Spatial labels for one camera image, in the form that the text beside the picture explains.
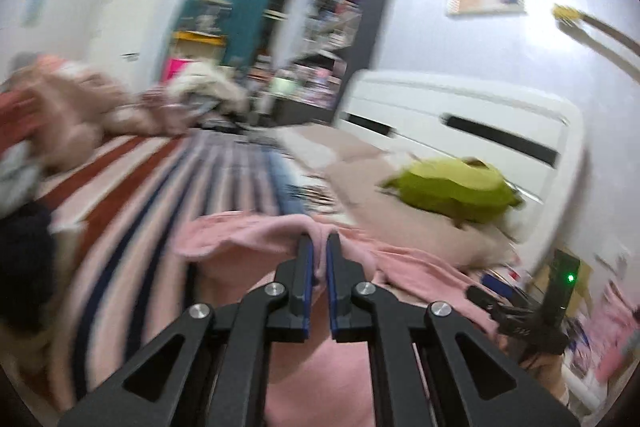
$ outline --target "white door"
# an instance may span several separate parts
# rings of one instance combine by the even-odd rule
[[[138,59],[149,37],[158,0],[105,0],[88,62],[121,81],[130,91],[140,92],[145,74],[138,71]]]

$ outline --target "silver bolt head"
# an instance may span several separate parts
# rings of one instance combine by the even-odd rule
[[[270,282],[264,287],[264,292],[270,297],[277,297],[284,293],[284,285],[279,282]]]
[[[435,301],[431,305],[431,313],[436,315],[436,317],[446,317],[451,313],[451,305],[445,301]]]
[[[206,304],[194,304],[189,308],[189,314],[194,319],[203,319],[209,315],[209,307]]]
[[[376,285],[370,282],[359,282],[356,284],[356,292],[360,295],[371,295],[376,291]]]

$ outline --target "clothes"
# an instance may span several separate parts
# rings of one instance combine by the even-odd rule
[[[153,87],[145,91],[140,98],[144,107],[160,124],[162,134],[180,136],[187,132],[191,124],[187,108],[180,103],[174,103],[164,87]]]
[[[572,360],[577,374],[586,375],[590,368],[597,369],[609,350],[616,349],[620,339],[627,338],[636,329],[635,309],[620,288],[609,281],[591,316],[583,324],[586,338],[578,339]]]
[[[104,131],[113,136],[135,134],[156,136],[161,134],[160,124],[151,113],[139,105],[121,105],[109,111],[100,122]]]
[[[269,282],[273,270],[293,256],[302,233],[314,249],[310,338],[304,344],[274,344],[265,415],[277,427],[373,427],[375,424],[366,344],[336,344],[330,338],[324,295],[324,246],[340,233],[342,253],[363,265],[367,280],[388,283],[423,302],[446,300],[493,336],[496,324],[465,298],[473,281],[435,256],[375,241],[362,230],[336,226],[321,217],[268,217],[242,212],[204,216],[184,225],[174,252],[199,263],[204,300],[214,306],[238,301]]]
[[[30,201],[0,219],[0,317],[16,330],[36,333],[54,293],[55,242],[49,209]]]
[[[97,124],[109,111],[132,102],[132,96],[115,79],[82,62],[56,58],[43,55],[38,69],[82,122]]]
[[[168,87],[169,94],[179,98],[188,92],[206,94],[222,100],[221,114],[244,114],[249,110],[246,91],[229,79],[223,68],[213,68],[206,62],[190,62]]]
[[[0,353],[10,355],[9,358],[17,362],[23,375],[35,375],[46,367],[48,348],[56,331],[58,311],[73,275],[74,256],[82,241],[84,229],[84,223],[49,227],[56,243],[53,270],[56,284],[52,298],[40,308],[40,315],[44,318],[43,329],[37,333],[25,334],[24,331],[0,321]]]
[[[0,93],[0,155],[33,136],[41,126],[39,103],[31,90]]]
[[[33,135],[34,153],[44,168],[66,171],[89,159],[102,137],[101,129],[82,123],[64,94],[36,66],[16,71],[7,81],[14,89],[29,89],[39,104],[42,125]]]
[[[25,140],[0,156],[0,219],[33,200],[42,170],[30,153],[31,144]]]

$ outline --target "striped blanket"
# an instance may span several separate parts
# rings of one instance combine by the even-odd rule
[[[118,137],[48,179],[41,197],[54,222],[86,224],[51,349],[57,406],[71,407],[195,302],[195,267],[166,254],[183,223],[226,210],[303,212],[287,184],[275,150],[202,130]]]

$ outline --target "black device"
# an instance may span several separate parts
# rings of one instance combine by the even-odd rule
[[[515,360],[523,362],[537,353],[562,355],[569,337],[560,326],[574,292],[579,267],[579,259],[556,250],[550,265],[545,296],[537,307],[502,304],[477,286],[469,286],[466,298],[491,315],[498,323],[499,333],[515,341],[509,349]]]
[[[440,427],[579,425],[448,303],[405,304],[367,282],[362,266],[342,256],[337,234],[326,252],[332,336],[368,344],[378,427],[432,427],[434,419]],[[238,304],[189,308],[60,427],[263,426],[270,345],[308,337],[312,273],[313,244],[303,235],[273,283]]]
[[[549,282],[540,305],[540,317],[544,324],[559,327],[578,280],[580,260],[562,250],[554,252],[550,265]]]

